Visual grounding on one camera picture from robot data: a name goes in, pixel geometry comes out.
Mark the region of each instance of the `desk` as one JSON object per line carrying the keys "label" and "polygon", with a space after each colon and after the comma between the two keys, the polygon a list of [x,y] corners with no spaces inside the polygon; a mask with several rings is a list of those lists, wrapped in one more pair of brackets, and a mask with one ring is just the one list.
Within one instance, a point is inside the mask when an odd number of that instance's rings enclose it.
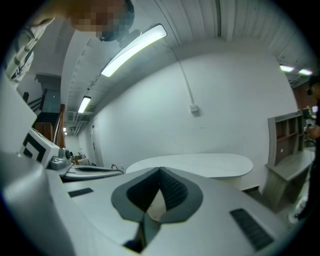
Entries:
{"label": "desk", "polygon": [[237,154],[176,154],[136,162],[126,170],[126,173],[153,167],[174,168],[208,178],[227,178],[243,176],[249,173],[254,165],[247,157]]}
{"label": "desk", "polygon": [[266,164],[268,174],[262,195],[273,210],[278,210],[277,206],[285,194],[291,203],[297,200],[314,157],[314,152],[305,149],[289,155],[276,166]]}
{"label": "desk", "polygon": [[78,166],[79,163],[78,163],[78,160],[82,159],[82,155],[76,155],[74,156],[74,163]]}
{"label": "desk", "polygon": [[[151,168],[148,168],[111,178],[69,182],[64,183],[63,187],[61,181],[53,176],[55,173],[49,173],[51,174],[49,178],[55,179],[49,179],[52,181],[50,183],[52,194],[55,192],[54,203],[57,210],[62,212],[60,218],[63,223],[66,222],[70,237],[75,241],[74,247],[77,252],[81,252],[81,256],[103,255],[98,254],[100,252],[106,254],[106,251],[102,251],[106,248],[103,238],[108,238],[123,251],[132,252],[122,245],[135,237],[139,224],[123,219],[113,206],[111,197],[120,185],[139,178],[150,170]],[[270,210],[245,193],[212,178],[176,169],[170,171],[200,187],[203,193],[202,204],[187,221],[161,225],[160,231],[141,252],[141,256],[252,255],[255,253],[254,248],[230,214],[230,211],[241,208],[250,213],[275,241],[283,238],[287,232],[285,225]],[[91,188],[93,192],[72,198],[67,194],[85,188]],[[85,219],[86,223],[80,222],[79,218]],[[89,225],[100,231],[97,241],[94,240],[95,233]],[[148,240],[148,232],[154,229],[148,225],[146,230]],[[125,256],[122,252],[113,251],[111,255]]]}
{"label": "desk", "polygon": [[79,166],[87,166],[87,165],[89,165],[89,159],[88,158],[78,159],[78,165]]}

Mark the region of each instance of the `fluorescent light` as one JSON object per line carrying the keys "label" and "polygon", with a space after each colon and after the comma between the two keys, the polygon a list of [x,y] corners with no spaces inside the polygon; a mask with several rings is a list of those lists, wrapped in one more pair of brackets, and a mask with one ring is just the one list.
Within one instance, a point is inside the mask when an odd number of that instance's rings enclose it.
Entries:
{"label": "fluorescent light", "polygon": [[88,106],[89,102],[91,101],[91,97],[84,96],[81,102],[81,105],[79,107],[78,113],[83,113],[86,110],[86,107]]}
{"label": "fluorescent light", "polygon": [[167,32],[162,25],[157,25],[147,32],[143,33],[133,40],[126,48],[122,49],[101,72],[106,77],[111,77],[112,74],[123,63],[129,60],[133,55],[141,51],[143,48],[154,43],[155,41],[167,36]]}
{"label": "fluorescent light", "polygon": [[301,74],[301,75],[306,75],[306,76],[310,76],[310,75],[312,74],[312,71],[307,70],[307,69],[301,69],[301,70],[299,71],[299,74]]}
{"label": "fluorescent light", "polygon": [[284,66],[284,65],[280,65],[280,69],[283,72],[291,72],[292,70],[294,70],[295,68],[292,66]]}

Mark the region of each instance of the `wall outlet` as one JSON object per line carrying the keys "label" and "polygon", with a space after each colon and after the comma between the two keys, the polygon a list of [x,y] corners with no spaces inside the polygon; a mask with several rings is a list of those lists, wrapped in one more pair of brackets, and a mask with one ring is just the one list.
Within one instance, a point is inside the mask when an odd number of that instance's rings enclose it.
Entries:
{"label": "wall outlet", "polygon": [[190,105],[190,111],[191,111],[191,113],[197,112],[198,111],[198,106],[196,104],[191,104]]}

